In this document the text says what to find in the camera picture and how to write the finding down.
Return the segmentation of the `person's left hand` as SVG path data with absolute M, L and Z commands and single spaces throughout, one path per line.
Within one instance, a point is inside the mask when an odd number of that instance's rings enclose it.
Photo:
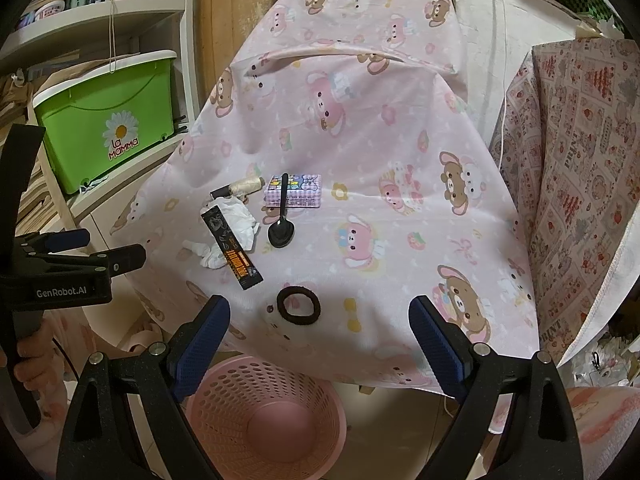
M 14 376 L 27 391 L 43 392 L 56 383 L 53 332 L 48 320 L 17 343 L 17 353 L 22 362 L 14 367 Z

